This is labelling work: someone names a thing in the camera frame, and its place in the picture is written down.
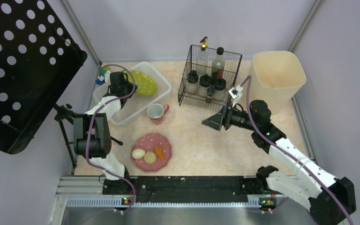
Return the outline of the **small pepper jar black lid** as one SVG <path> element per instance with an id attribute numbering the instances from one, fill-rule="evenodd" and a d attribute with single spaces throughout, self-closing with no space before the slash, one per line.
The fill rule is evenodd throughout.
<path id="1" fill-rule="evenodd" d="M 206 89 L 206 98 L 205 98 L 206 103 L 208 104 L 212 103 L 215 92 L 216 90 L 213 87 L 209 87 Z"/>

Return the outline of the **glass shaker black lid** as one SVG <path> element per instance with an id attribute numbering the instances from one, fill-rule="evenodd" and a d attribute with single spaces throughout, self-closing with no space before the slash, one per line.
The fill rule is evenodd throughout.
<path id="1" fill-rule="evenodd" d="M 218 78 L 213 83 L 213 88 L 215 89 L 214 99 L 223 100 L 225 97 L 225 88 L 226 80 L 223 78 Z"/>
<path id="2" fill-rule="evenodd" d="M 187 75 L 186 91 L 188 93 L 196 93 L 198 88 L 199 76 L 195 70 L 191 70 Z"/>
<path id="3" fill-rule="evenodd" d="M 199 95 L 206 96 L 207 89 L 211 86 L 212 78 L 208 74 L 204 74 L 199 79 Z"/>

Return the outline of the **white plastic basket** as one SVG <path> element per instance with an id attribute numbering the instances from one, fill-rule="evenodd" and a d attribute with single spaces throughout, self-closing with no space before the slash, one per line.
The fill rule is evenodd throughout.
<path id="1" fill-rule="evenodd" d="M 124 106 L 119 109 L 120 101 L 116 100 L 105 106 L 100 113 L 105 113 L 109 121 L 117 126 L 126 126 L 142 115 L 154 103 L 162 103 L 170 94 L 172 86 L 169 81 L 150 63 L 140 62 L 131 70 L 141 71 L 151 77 L 158 87 L 152 96 L 139 95 L 136 92 L 128 98 Z"/>

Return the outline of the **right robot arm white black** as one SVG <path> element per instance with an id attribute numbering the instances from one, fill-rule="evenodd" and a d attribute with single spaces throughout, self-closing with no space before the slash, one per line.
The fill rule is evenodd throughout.
<path id="1" fill-rule="evenodd" d="M 202 121 L 214 130 L 232 126 L 251 130 L 254 144 L 281 161 L 296 176 L 290 178 L 273 166 L 261 167 L 256 174 L 264 189 L 280 192 L 303 206 L 319 225 L 351 225 L 356 211 L 354 184 L 325 171 L 299 151 L 286 135 L 271 123 L 271 111 L 262 100 L 248 109 L 224 105 L 220 112 Z"/>

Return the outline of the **pink polka dot plate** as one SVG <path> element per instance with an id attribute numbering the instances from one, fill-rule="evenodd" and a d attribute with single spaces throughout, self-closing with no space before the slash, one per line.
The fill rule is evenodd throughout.
<path id="1" fill-rule="evenodd" d="M 155 163 L 148 165 L 145 163 L 143 158 L 136 160 L 133 159 L 131 156 L 132 151 L 134 149 L 143 149 L 146 152 L 148 152 L 148 151 L 153 151 L 156 146 L 161 146 L 163 148 L 165 160 L 160 160 L 157 157 Z M 137 139 L 134 145 L 132 146 L 130 157 L 138 169 L 144 172 L 157 172 L 168 165 L 172 157 L 172 146 L 169 140 L 162 134 L 159 133 L 145 134 L 139 139 Z"/>

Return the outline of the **green polka dot plate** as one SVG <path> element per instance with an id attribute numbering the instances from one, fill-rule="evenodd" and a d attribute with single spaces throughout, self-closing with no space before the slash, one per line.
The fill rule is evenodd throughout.
<path id="1" fill-rule="evenodd" d="M 152 96 L 157 93 L 158 85 L 151 77 L 141 71 L 131 70 L 130 72 L 132 73 L 137 86 L 135 90 L 137 94 Z"/>

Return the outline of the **dark sauce bottle black cap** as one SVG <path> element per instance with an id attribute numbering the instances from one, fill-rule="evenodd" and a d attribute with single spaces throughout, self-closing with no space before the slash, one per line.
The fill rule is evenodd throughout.
<path id="1" fill-rule="evenodd" d="M 225 68 L 225 61 L 224 61 L 224 48 L 218 47 L 216 51 L 216 56 L 212 61 L 211 71 L 212 77 L 214 79 L 220 79 L 223 77 L 223 72 Z"/>

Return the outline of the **glass oil bottle gold spout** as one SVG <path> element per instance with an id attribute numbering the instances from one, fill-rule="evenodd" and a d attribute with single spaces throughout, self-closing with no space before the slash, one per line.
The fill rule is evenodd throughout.
<path id="1" fill-rule="evenodd" d="M 200 41 L 199 52 L 195 60 L 196 71 L 200 77 L 205 75 L 207 71 L 207 61 L 208 61 L 208 52 L 206 50 L 208 47 L 207 39 L 208 37 L 204 37 Z"/>

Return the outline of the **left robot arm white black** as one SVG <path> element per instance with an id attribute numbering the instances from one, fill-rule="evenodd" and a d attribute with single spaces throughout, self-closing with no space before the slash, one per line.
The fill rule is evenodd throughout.
<path id="1" fill-rule="evenodd" d="M 91 110 L 74 116 L 74 152 L 89 165 L 101 169 L 107 180 L 131 184 L 125 179 L 126 167 L 111 152 L 113 139 L 108 121 L 132 97 L 137 85 L 129 72 L 112 72 L 109 77 L 107 92 L 101 100 Z"/>

